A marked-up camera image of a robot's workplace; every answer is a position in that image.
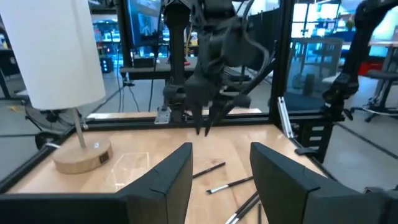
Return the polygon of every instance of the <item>wooden tabletop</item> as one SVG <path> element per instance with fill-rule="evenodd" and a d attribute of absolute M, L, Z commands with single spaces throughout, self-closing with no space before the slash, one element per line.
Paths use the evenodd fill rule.
<path fill-rule="evenodd" d="M 118 115 L 122 118 L 136 117 L 137 113 Z M 91 117 L 115 118 L 117 115 L 96 114 Z M 207 137 L 203 133 L 197 136 L 194 129 L 87 132 L 85 137 L 108 138 L 113 146 L 113 158 L 93 171 L 66 175 L 55 170 L 53 160 L 48 156 L 8 193 L 116 192 L 145 174 L 183 143 L 192 142 L 194 174 L 221 162 L 226 165 L 193 180 L 186 223 L 219 224 L 224 223 L 256 191 L 254 183 L 251 180 L 213 195 L 207 195 L 205 191 L 252 175 L 249 161 L 251 142 L 260 142 L 322 174 L 306 157 L 297 156 L 293 143 L 273 125 L 214 127 Z M 63 146 L 69 144 L 78 144 L 76 135 Z M 252 209 L 239 223 L 257 223 L 257 209 Z"/>

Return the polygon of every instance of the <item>lamp base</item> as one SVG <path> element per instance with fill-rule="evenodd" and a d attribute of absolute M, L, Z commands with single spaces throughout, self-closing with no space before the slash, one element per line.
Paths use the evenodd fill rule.
<path fill-rule="evenodd" d="M 71 142 L 55 150 L 53 160 L 55 168 L 63 174 L 80 174 L 93 170 L 108 162 L 113 156 L 109 140 L 93 141 L 87 139 L 86 149 L 78 142 Z"/>

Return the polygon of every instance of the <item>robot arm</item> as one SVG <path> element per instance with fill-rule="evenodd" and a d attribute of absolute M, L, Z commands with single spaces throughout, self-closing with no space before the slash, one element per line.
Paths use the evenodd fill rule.
<path fill-rule="evenodd" d="M 223 75 L 225 66 L 238 67 L 249 63 L 255 57 L 256 48 L 264 52 L 265 62 L 268 59 L 268 51 L 249 38 L 251 27 L 246 17 L 253 2 L 250 0 L 244 16 L 238 17 L 232 0 L 193 1 L 191 19 L 199 30 L 199 56 L 194 74 L 184 83 L 184 90 L 185 104 L 192 111 L 197 134 L 202 125 L 202 109 L 209 102 L 205 134 L 227 106 L 250 106 L 251 100 L 247 95 L 228 96 L 221 90 L 231 84 Z"/>
<path fill-rule="evenodd" d="M 323 111 L 330 116 L 339 117 L 341 112 L 344 112 L 352 119 L 349 111 L 343 108 L 344 101 L 358 91 L 358 71 L 363 60 L 369 55 L 368 44 L 372 33 L 387 12 L 395 6 L 398 6 L 398 0 L 365 0 L 357 7 L 354 19 L 356 33 L 343 70 L 330 89 L 323 94 Z"/>

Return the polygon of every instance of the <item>lamp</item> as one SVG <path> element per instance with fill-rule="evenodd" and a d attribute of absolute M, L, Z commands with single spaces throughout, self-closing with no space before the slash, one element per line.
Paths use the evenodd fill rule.
<path fill-rule="evenodd" d="M 0 0 L 0 12 L 32 106 L 73 110 L 79 141 L 54 152 L 57 170 L 77 174 L 107 162 L 109 139 L 85 141 L 76 110 L 105 96 L 88 2 Z"/>

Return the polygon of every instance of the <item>wire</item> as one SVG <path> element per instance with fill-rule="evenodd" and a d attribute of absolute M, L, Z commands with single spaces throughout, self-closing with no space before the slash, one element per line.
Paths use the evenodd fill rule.
<path fill-rule="evenodd" d="M 256 47 L 257 49 L 259 49 L 263 55 L 264 58 L 262 60 L 262 65 L 260 70 L 257 72 L 257 76 L 262 74 L 264 72 L 264 70 L 266 69 L 267 65 L 268 65 L 268 59 L 269 59 L 269 52 L 266 48 L 264 48 L 261 44 L 253 41 L 250 39 L 249 34 L 247 32 L 247 28 L 248 28 L 248 20 L 247 20 L 247 16 L 249 13 L 249 10 L 251 8 L 251 6 L 253 5 L 254 0 L 250 0 L 249 3 L 247 4 L 246 8 L 244 9 L 243 12 L 243 21 L 242 21 L 242 30 L 243 30 L 243 37 L 246 39 L 246 41 L 253 45 L 254 47 Z"/>
<path fill-rule="evenodd" d="M 244 1 L 241 2 L 241 4 L 239 5 L 238 9 L 236 10 L 236 13 L 237 13 L 237 14 L 238 14 L 239 10 L 241 9 L 243 3 L 244 3 Z"/>
<path fill-rule="evenodd" d="M 122 103 L 122 94 L 121 94 L 121 87 L 120 87 L 120 80 L 119 80 L 119 46 L 117 47 L 118 56 L 116 58 L 116 80 L 118 81 L 118 88 L 119 88 L 119 109 L 118 113 L 121 110 L 121 103 Z"/>
<path fill-rule="evenodd" d="M 124 88 L 122 91 L 122 113 L 124 112 Z"/>
<path fill-rule="evenodd" d="M 159 32 L 163 32 L 163 31 L 160 31 L 160 22 L 161 22 L 161 18 L 162 18 L 162 13 L 163 13 L 163 9 L 160 10 L 159 17 L 157 18 L 157 33 L 158 33 L 158 37 L 157 37 L 157 42 L 156 42 L 156 46 L 155 46 L 154 73 L 156 72 L 157 57 L 159 55 L 159 39 L 160 39 Z M 150 106 L 152 104 L 153 94 L 154 94 L 154 79 L 152 79 L 152 81 L 150 82 L 150 96 L 149 96 L 148 112 L 150 112 Z"/>
<path fill-rule="evenodd" d="M 131 87 L 129 87 L 129 90 L 130 90 L 130 93 L 131 93 L 131 95 L 132 95 L 132 99 L 133 99 L 134 102 L 136 103 L 137 111 L 140 112 L 140 111 L 139 111 L 139 106 L 138 106 L 138 103 L 137 103 L 137 100 L 136 100 L 136 96 L 134 96 L 134 93 L 132 92 Z"/>

